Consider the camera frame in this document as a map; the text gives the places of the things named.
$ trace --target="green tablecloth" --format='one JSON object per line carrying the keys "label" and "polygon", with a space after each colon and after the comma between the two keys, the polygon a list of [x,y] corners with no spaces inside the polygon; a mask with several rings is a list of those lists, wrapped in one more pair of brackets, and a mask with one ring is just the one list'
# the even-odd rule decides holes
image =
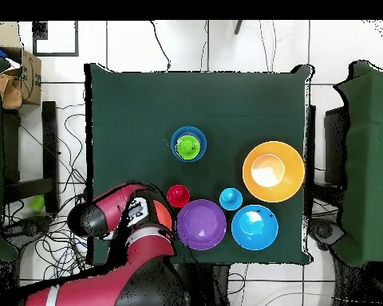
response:
{"label": "green tablecloth", "polygon": [[383,71],[366,61],[350,69],[338,85],[350,116],[342,215],[347,234],[334,251],[355,267],[383,261]]}
{"label": "green tablecloth", "polygon": [[[173,261],[309,262],[302,252],[302,189],[285,202],[265,203],[249,194],[242,179],[243,160],[262,142],[283,141],[303,153],[309,66],[280,74],[111,73],[97,65],[90,72],[94,196],[133,179],[164,192],[184,184],[191,199],[219,204],[221,190],[233,186],[242,192],[244,206],[262,204],[275,213],[274,244],[255,252],[241,248],[231,236],[235,212],[226,212],[227,233],[220,244],[192,250],[193,258],[177,242]],[[169,147],[172,134],[185,125],[198,127],[207,138],[206,153],[194,163],[180,162]]]}

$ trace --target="floor tile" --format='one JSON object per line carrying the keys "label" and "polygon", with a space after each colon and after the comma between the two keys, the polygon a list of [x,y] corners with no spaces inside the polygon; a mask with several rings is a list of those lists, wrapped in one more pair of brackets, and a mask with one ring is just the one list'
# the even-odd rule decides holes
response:
{"label": "floor tile", "polygon": [[[65,129],[65,120],[75,114],[85,114],[85,106],[79,105],[84,103],[85,92],[83,84],[43,84],[41,87],[41,96],[43,100],[53,100],[57,105],[57,125],[58,138],[64,141],[71,150],[71,162],[78,155],[80,144],[68,131]],[[68,129],[82,142],[82,151],[78,156],[74,167],[78,169],[86,178],[86,147],[85,147],[85,117],[74,116],[67,121]],[[61,152],[58,158],[59,163],[58,178],[59,182],[66,182],[71,172],[69,164],[69,150],[67,146],[58,140],[58,151]]]}
{"label": "floor tile", "polygon": [[316,214],[327,213],[327,212],[332,212],[332,214],[321,215],[321,216],[318,216],[318,218],[324,218],[324,219],[328,219],[330,221],[335,222],[336,216],[338,214],[338,208],[336,206],[331,206],[323,201],[319,201],[315,199],[314,204],[312,206],[312,214],[315,215],[315,217],[317,217]]}
{"label": "floor tile", "polygon": [[[330,85],[311,85],[310,102],[316,106],[315,113],[315,167],[325,169],[325,127],[327,111],[343,106],[339,93]],[[325,172],[315,171],[315,182],[325,182]]]}
{"label": "floor tile", "polygon": [[305,281],[334,281],[334,261],[329,251],[321,251],[311,237],[307,239],[308,253],[314,258],[312,263],[305,265]]}
{"label": "floor tile", "polygon": [[[49,22],[49,39],[51,41],[60,41],[67,39],[63,30],[55,30],[57,23]],[[30,22],[23,22],[20,25],[20,38],[26,51],[33,52],[33,38]],[[68,39],[74,31],[69,29]],[[99,63],[106,65],[106,22],[105,21],[79,21],[78,22],[78,57],[39,57],[41,60],[41,80],[43,82],[83,82],[85,81],[84,63]],[[47,47],[54,52],[62,53],[65,51],[65,45],[56,50],[57,46]]]}
{"label": "floor tile", "polygon": [[48,37],[37,40],[37,52],[75,53],[75,22],[49,21],[47,25]]}
{"label": "floor tile", "polygon": [[[205,20],[155,20],[171,71],[199,71]],[[115,72],[165,71],[168,62],[149,21],[108,22],[108,68]]]}
{"label": "floor tile", "polygon": [[[307,63],[307,20],[274,20],[275,34],[272,20],[261,22],[270,71],[273,65],[274,72],[288,73]],[[266,72],[259,20],[243,20],[238,35],[236,24],[237,20],[210,20],[210,70]]]}
{"label": "floor tile", "polygon": [[[229,282],[228,292],[239,285]],[[230,306],[241,306],[242,299],[243,306],[302,306],[302,282],[247,281],[244,290],[229,296]]]}
{"label": "floor tile", "polygon": [[[244,276],[247,264],[233,264],[230,274],[239,273]],[[238,280],[238,275],[230,276],[231,280]],[[302,266],[295,264],[249,264],[247,270],[248,281],[301,281]]]}
{"label": "floor tile", "polygon": [[241,306],[243,299],[243,287],[242,281],[229,281],[228,282],[228,301],[230,306]]}
{"label": "floor tile", "polygon": [[[42,84],[41,85],[41,103],[42,101],[55,101],[57,109],[58,138],[64,141],[72,153],[72,161],[80,150],[80,144],[65,129],[65,120],[74,114],[85,114],[85,106],[78,105],[84,103],[84,85],[83,84]],[[19,170],[21,180],[42,178],[42,106],[23,105],[19,110],[21,124],[19,128]],[[82,142],[82,151],[78,156],[74,167],[81,172],[86,179],[86,146],[85,146],[85,117],[74,116],[67,121],[68,129],[78,137]],[[58,140],[59,182],[65,182],[71,172],[69,165],[69,150],[66,145]]]}
{"label": "floor tile", "polygon": [[[210,71],[266,72],[267,63],[258,20],[244,20],[238,35],[237,20],[210,20]],[[267,45],[272,52],[272,41]]]}
{"label": "floor tile", "polygon": [[18,129],[20,181],[42,179],[41,106],[23,105],[18,114],[21,124]]}
{"label": "floor tile", "polygon": [[311,20],[310,63],[314,83],[344,81],[349,64],[368,60],[383,68],[383,21]]}
{"label": "floor tile", "polygon": [[335,283],[333,281],[305,282],[303,306],[332,306],[334,289]]}

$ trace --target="white floor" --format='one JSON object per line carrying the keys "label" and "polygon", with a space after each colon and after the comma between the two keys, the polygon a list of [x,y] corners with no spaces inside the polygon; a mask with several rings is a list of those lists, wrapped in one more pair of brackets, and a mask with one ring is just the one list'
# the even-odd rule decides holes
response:
{"label": "white floor", "polygon": [[[170,70],[267,71],[259,21],[243,21],[239,35],[235,36],[236,22],[210,20],[210,39],[205,44],[205,20],[155,21],[158,38],[171,62]],[[25,49],[32,52],[31,22],[20,22],[19,27]],[[73,52],[73,22],[49,22],[48,27],[48,40],[39,40],[37,51]],[[332,85],[347,77],[352,61],[366,59],[383,68],[383,22],[276,20],[274,30],[271,20],[262,21],[268,68],[273,59],[274,40],[277,41],[272,65],[275,72],[289,72],[300,64],[315,67],[310,88],[311,103],[317,107],[315,166],[323,169],[323,117],[327,110],[342,106],[342,99]],[[156,42],[150,22],[79,22],[78,36],[79,57],[40,57],[43,82],[41,99],[55,100],[59,108],[84,102],[84,63],[97,62],[117,72],[151,72],[167,68],[167,61]],[[57,111],[58,135],[69,145],[73,157],[79,152],[80,144],[65,130],[64,121],[68,116],[78,113],[85,113],[85,107],[68,107]],[[22,125],[41,142],[41,107],[24,106],[20,109],[20,115]],[[84,143],[84,117],[71,118],[68,127]],[[21,128],[20,147],[22,180],[42,177],[41,145]],[[68,163],[69,153],[65,145],[60,143],[59,148],[61,160]],[[75,167],[86,178],[85,144]],[[67,170],[60,165],[61,190],[67,177]],[[315,177],[323,182],[322,171],[315,171]],[[77,193],[83,189],[83,185],[78,186]],[[73,194],[73,186],[68,185],[61,194],[61,203]],[[16,210],[19,204],[14,203],[11,210]],[[29,214],[28,203],[26,205],[18,214],[19,217]],[[70,207],[66,207],[61,215],[67,215]],[[45,259],[50,259],[44,249],[38,248],[38,251]],[[246,271],[247,265],[232,265],[231,273],[247,273],[247,282],[241,291],[236,292],[242,288],[243,282],[239,275],[230,276],[231,306],[330,306],[330,297],[334,292],[332,258],[320,251],[310,238],[308,251],[314,261],[305,267],[250,264]],[[42,280],[46,266],[48,263],[35,253],[34,245],[30,245],[22,258],[22,283]]]}

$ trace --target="cable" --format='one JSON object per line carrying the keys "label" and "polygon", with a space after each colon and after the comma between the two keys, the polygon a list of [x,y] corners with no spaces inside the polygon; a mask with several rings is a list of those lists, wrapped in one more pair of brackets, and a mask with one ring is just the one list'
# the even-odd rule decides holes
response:
{"label": "cable", "polygon": [[232,275],[240,276],[241,281],[243,282],[243,286],[239,288],[237,291],[228,292],[227,295],[234,295],[236,293],[239,293],[246,286],[246,279],[242,275],[240,275],[239,273],[230,273],[228,276],[232,276]]}
{"label": "cable", "polygon": [[[246,278],[247,278],[247,272],[248,272],[248,264],[246,266],[246,272],[244,273],[244,280],[246,280]],[[246,288],[243,288],[243,297],[241,298],[240,306],[243,306],[245,292],[246,292]]]}
{"label": "cable", "polygon": [[332,213],[332,212],[338,212],[338,208],[335,209],[335,210],[328,210],[328,209],[325,208],[325,206],[323,206],[322,204],[316,202],[315,200],[314,200],[314,203],[318,204],[322,209],[326,210],[326,212],[327,212],[328,214],[330,214],[330,213]]}
{"label": "cable", "polygon": [[72,114],[71,116],[68,116],[66,119],[65,119],[65,121],[64,121],[64,126],[65,126],[65,129],[66,129],[66,131],[72,136],[72,137],[74,137],[79,143],[80,143],[80,145],[81,145],[81,148],[80,148],[80,150],[79,150],[79,152],[78,152],[78,155],[75,157],[75,160],[73,161],[73,163],[72,163],[72,165],[71,165],[71,167],[73,168],[73,166],[74,166],[74,164],[75,164],[75,162],[77,161],[77,158],[78,158],[78,156],[80,155],[80,153],[82,152],[82,148],[83,148],[83,144],[82,144],[82,142],[80,141],[80,139],[78,139],[69,129],[68,129],[68,127],[67,127],[67,121],[71,118],[71,117],[74,117],[74,116],[85,116],[85,114]]}
{"label": "cable", "polygon": [[168,68],[166,69],[166,72],[167,72],[167,71],[170,69],[170,67],[171,67],[170,60],[169,60],[168,56],[166,55],[166,53],[164,52],[163,47],[162,47],[162,45],[160,44],[159,38],[157,37],[156,27],[155,27],[155,24],[153,23],[153,20],[149,20],[149,22],[150,22],[150,23],[152,24],[152,26],[153,26],[153,31],[155,32],[155,38],[156,38],[156,41],[157,41],[157,43],[159,44],[159,47],[160,47],[160,49],[161,49],[161,51],[162,51],[164,57],[166,57],[166,60],[168,60]]}
{"label": "cable", "polygon": [[56,156],[52,151],[50,151],[49,149],[47,149],[46,147],[44,147],[44,145],[38,140],[38,139],[36,139],[22,124],[20,124],[20,127],[22,127],[26,132],[27,132],[27,134],[29,134],[33,139],[35,139],[36,140],[36,142],[38,143],[38,144],[40,144],[44,149],[46,149],[52,156],[54,156],[57,160],[58,160],[58,162],[59,163],[61,163],[63,166],[64,166],[64,168],[69,172],[69,174],[71,173],[70,171],[69,171],[69,169],[68,169],[68,167],[58,158],[58,156]]}
{"label": "cable", "polygon": [[275,53],[277,51],[277,33],[275,32],[275,25],[274,25],[274,20],[271,20],[272,22],[272,29],[274,31],[274,48],[272,50],[272,61],[271,61],[271,72],[274,71],[274,60],[275,60]]}
{"label": "cable", "polygon": [[267,72],[269,72],[269,68],[268,68],[268,58],[267,58],[267,51],[265,49],[265,43],[264,43],[264,37],[263,37],[263,29],[262,29],[262,26],[261,26],[261,20],[259,20],[259,33],[261,34],[261,42],[263,43],[263,48],[264,48],[264,55],[265,55],[265,62],[267,64]]}
{"label": "cable", "polygon": [[[54,226],[55,224],[66,224],[66,221],[58,222],[52,224]],[[86,248],[85,239],[76,237],[75,234],[73,234],[71,231],[67,229],[56,229],[53,231],[49,231],[44,235],[43,238],[38,240],[35,244],[35,250],[36,254],[46,263],[49,265],[46,267],[44,274],[43,274],[43,280],[46,279],[46,273],[50,268],[53,268],[53,275],[50,277],[52,278],[58,278],[64,276],[66,273],[69,275],[74,274],[74,269],[78,267],[80,271],[83,271],[86,269],[85,266],[85,258],[82,255],[81,251],[77,248],[78,245],[82,246],[83,248]],[[50,242],[53,241],[54,243],[64,243],[60,249],[51,249]],[[42,248],[50,253],[52,261],[49,261],[45,259],[39,252],[38,252],[38,245],[41,243]],[[59,258],[54,256],[54,253],[62,251],[62,254]]]}
{"label": "cable", "polygon": [[269,305],[272,303],[274,300],[277,300],[278,298],[281,298],[282,296],[289,296],[289,295],[309,295],[309,296],[325,296],[328,298],[331,298],[333,300],[340,300],[340,301],[347,301],[347,302],[354,302],[354,303],[371,303],[371,304],[382,304],[380,301],[361,301],[361,300],[349,300],[349,299],[341,299],[337,298],[335,296],[328,296],[324,295],[321,293],[308,293],[308,292],[289,292],[289,293],[284,293],[283,295],[276,296],[274,299],[271,299],[268,303],[266,303],[264,306]]}
{"label": "cable", "polygon": [[19,199],[17,202],[20,202],[20,203],[22,204],[22,206],[21,206],[20,208],[18,208],[17,210],[15,210],[15,211],[13,212],[13,214],[11,215],[11,217],[10,217],[11,224],[15,223],[15,221],[14,221],[14,215],[15,215],[18,211],[20,211],[22,208],[24,208],[24,202],[23,202],[21,199]]}
{"label": "cable", "polygon": [[78,106],[83,106],[83,105],[85,105],[85,103],[83,103],[83,104],[69,104],[69,105],[67,105],[65,107],[56,107],[56,109],[62,110],[62,109],[67,109],[69,107],[78,107]]}
{"label": "cable", "polygon": [[[208,20],[206,20],[206,24],[204,25],[204,30],[206,31],[206,34],[208,34],[207,29],[206,29],[206,27],[207,27],[207,22],[208,22]],[[202,69],[202,67],[203,67],[204,47],[206,47],[206,44],[207,44],[207,43],[208,43],[208,36],[207,36],[207,40],[206,40],[206,42],[204,42],[203,49],[202,49],[202,51],[201,51],[201,58],[200,58],[200,72],[201,72],[201,69]]]}

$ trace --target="black cable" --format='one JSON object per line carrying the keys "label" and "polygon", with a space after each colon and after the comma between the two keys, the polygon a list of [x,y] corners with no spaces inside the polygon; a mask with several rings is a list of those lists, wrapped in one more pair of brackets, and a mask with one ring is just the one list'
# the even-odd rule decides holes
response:
{"label": "black cable", "polygon": [[18,208],[17,210],[15,210],[15,211],[13,212],[13,214],[11,215],[10,220],[11,220],[11,223],[12,223],[12,224],[15,223],[15,221],[14,221],[14,215],[15,215],[18,211],[20,211],[22,208],[24,208],[24,202],[23,202],[21,199],[19,199],[17,202],[21,202],[22,206],[21,206],[20,208]]}
{"label": "black cable", "polygon": [[314,200],[314,203],[318,204],[322,209],[326,210],[327,213],[338,212],[338,208],[337,208],[336,210],[328,210],[328,209],[325,208],[325,206],[323,206],[323,205],[322,205],[321,203],[319,203],[319,202],[316,202],[315,200]]}
{"label": "black cable", "polygon": [[11,226],[12,222],[11,222],[11,216],[10,216],[10,204],[7,204],[7,211],[9,212],[9,226]]}
{"label": "black cable", "polygon": [[[244,273],[244,280],[246,280],[247,278],[247,272],[248,272],[248,264],[247,264],[247,267],[246,267],[246,272]],[[241,298],[241,304],[240,306],[243,306],[243,302],[244,302],[244,295],[246,293],[246,289],[243,288],[243,297]]]}
{"label": "black cable", "polygon": [[[54,223],[56,224],[66,224],[66,221]],[[51,249],[50,243],[47,241],[47,239],[54,241],[56,243],[65,243],[63,247],[60,249]],[[56,277],[62,277],[65,273],[69,273],[70,275],[73,275],[73,270],[78,266],[80,271],[83,271],[85,269],[85,265],[83,265],[83,262],[85,261],[85,258],[82,256],[81,252],[77,249],[77,244],[75,241],[78,241],[78,243],[85,242],[82,238],[77,238],[73,233],[71,233],[68,230],[62,230],[62,229],[56,229],[53,231],[49,231],[45,234],[45,236],[37,241],[35,249],[37,255],[45,262],[49,264],[49,266],[46,267],[43,275],[43,279],[45,279],[46,272],[49,268],[53,267],[54,274],[50,277],[50,279]],[[43,258],[39,253],[37,249],[38,243],[42,243],[42,248],[51,254],[51,257],[55,261],[55,263],[51,263],[50,261],[47,261],[45,258]],[[56,258],[53,253],[59,252],[61,250],[64,250],[64,253],[60,256],[60,258]]]}
{"label": "black cable", "polygon": [[38,139],[36,139],[22,124],[20,124],[20,127],[22,127],[33,139],[35,139],[36,142],[43,147],[43,149],[46,149],[52,156],[54,156],[58,160],[58,162],[61,163],[65,167],[65,169],[70,173],[68,167],[58,158],[58,156],[56,156],[52,151],[44,147],[44,145]]}
{"label": "black cable", "polygon": [[263,37],[263,29],[261,27],[261,20],[259,20],[259,33],[261,34],[261,41],[263,42],[263,48],[264,48],[264,54],[265,54],[265,62],[267,64],[267,72],[269,72],[268,68],[268,58],[267,58],[267,50],[265,48],[265,42],[264,42],[264,37]]}
{"label": "black cable", "polygon": [[[208,20],[206,20],[206,24],[204,25],[204,30],[206,31],[206,34],[207,34],[207,22]],[[207,37],[207,40],[206,42],[204,42],[204,45],[203,45],[203,49],[201,51],[201,58],[200,58],[200,72],[201,72],[201,69],[203,68],[203,55],[204,55],[204,47],[206,47],[206,44],[208,43],[208,37]]]}
{"label": "black cable", "polygon": [[153,23],[153,20],[149,20],[149,22],[150,22],[150,23],[152,24],[152,26],[153,26],[153,31],[155,32],[155,38],[156,38],[156,40],[157,40],[157,43],[159,44],[159,47],[160,47],[160,49],[161,49],[161,51],[162,51],[164,57],[166,57],[166,60],[168,60],[168,68],[166,69],[166,72],[167,72],[167,71],[170,69],[170,67],[171,67],[170,60],[169,60],[168,56],[166,55],[166,53],[164,52],[163,47],[162,47],[162,45],[160,44],[159,38],[157,37],[156,27],[155,27],[155,24]]}
{"label": "black cable", "polygon": [[78,106],[82,106],[82,105],[85,105],[85,103],[83,103],[83,104],[69,104],[69,105],[67,105],[67,106],[65,106],[65,107],[62,107],[62,108],[60,108],[60,107],[56,107],[56,109],[60,109],[60,110],[62,110],[62,109],[67,109],[67,108],[69,108],[69,107],[78,107]]}
{"label": "black cable", "polygon": [[272,53],[272,60],[271,60],[271,72],[274,71],[274,60],[275,60],[275,53],[277,51],[277,33],[275,32],[275,25],[274,25],[274,20],[272,21],[272,29],[274,31],[274,51]]}
{"label": "black cable", "polygon": [[243,286],[241,288],[239,288],[237,291],[228,292],[227,295],[234,295],[236,293],[239,293],[246,286],[246,279],[241,274],[239,274],[239,273],[230,273],[228,276],[232,276],[232,275],[240,276],[241,280],[243,282]]}
{"label": "black cable", "polygon": [[65,119],[65,121],[64,121],[64,126],[65,126],[65,129],[66,129],[66,131],[72,136],[72,137],[74,137],[79,143],[80,143],[80,145],[81,145],[81,148],[80,148],[80,150],[79,150],[79,152],[78,152],[78,155],[75,157],[75,160],[73,161],[73,164],[71,165],[71,167],[73,167],[74,166],[74,164],[75,164],[75,162],[77,161],[77,158],[78,158],[78,156],[81,154],[81,152],[82,152],[82,148],[83,148],[83,144],[82,144],[82,142],[81,142],[81,140],[80,139],[78,139],[69,129],[68,129],[68,127],[67,127],[67,121],[71,118],[71,117],[74,117],[74,116],[85,116],[85,114],[72,114],[71,116],[68,116],[66,119]]}
{"label": "black cable", "polygon": [[25,87],[27,88],[27,92],[29,93],[28,97],[26,99],[23,99],[23,102],[26,102],[31,97],[31,94],[33,93],[33,91],[30,92],[30,90],[26,84],[26,81],[24,79],[23,79],[22,83],[25,85]]}
{"label": "black cable", "polygon": [[[69,166],[72,167],[72,157],[73,157],[73,154],[71,152],[71,149],[69,148],[68,144],[66,142],[64,142],[64,140],[60,139],[59,137],[57,137],[61,142],[63,142],[63,144],[66,146],[67,150],[68,150],[68,153],[69,153]],[[73,176],[74,178],[78,181],[78,182],[81,182],[81,183],[85,183],[85,178],[82,177],[81,173],[73,168],[71,173],[73,173]]]}

